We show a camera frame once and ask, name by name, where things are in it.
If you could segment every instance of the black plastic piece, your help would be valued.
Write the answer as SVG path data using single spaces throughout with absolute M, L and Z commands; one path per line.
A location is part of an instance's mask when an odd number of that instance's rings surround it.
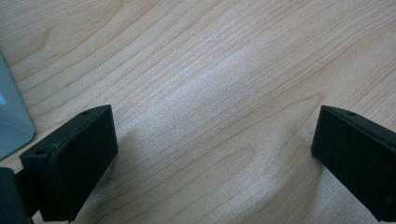
M 75 116 L 21 154 L 24 168 L 13 177 L 20 196 L 12 196 L 17 205 L 23 204 L 19 214 L 29 218 L 40 210 L 45 221 L 74 220 L 117 153 L 110 105 Z M 10 211 L 4 207 L 8 203 L 0 203 L 2 213 Z
M 28 224 L 14 172 L 0 167 L 0 223 Z
M 311 150 L 378 221 L 396 221 L 396 133 L 323 105 Z

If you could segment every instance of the wooden table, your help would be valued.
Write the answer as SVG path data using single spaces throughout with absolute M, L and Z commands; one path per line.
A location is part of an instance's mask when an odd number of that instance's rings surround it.
M 376 223 L 310 146 L 321 105 L 396 131 L 395 1 L 1 0 L 0 50 L 32 144 L 113 106 L 76 223 Z

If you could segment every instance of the small hole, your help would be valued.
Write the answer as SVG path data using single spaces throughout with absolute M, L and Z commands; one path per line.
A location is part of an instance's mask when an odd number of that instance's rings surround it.
M 41 148 L 35 152 L 36 155 L 46 154 L 49 150 L 47 148 Z

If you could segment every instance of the wood grain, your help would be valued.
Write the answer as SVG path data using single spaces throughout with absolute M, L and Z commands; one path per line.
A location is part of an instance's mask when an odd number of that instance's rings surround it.
M 0 50 L 31 145 L 113 106 L 76 223 L 376 223 L 310 145 L 320 105 L 396 131 L 395 1 L 1 0 Z

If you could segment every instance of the light blue object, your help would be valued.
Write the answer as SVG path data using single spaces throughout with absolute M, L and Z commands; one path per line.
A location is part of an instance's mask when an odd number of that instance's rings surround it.
M 0 161 L 28 143 L 32 121 L 0 54 Z

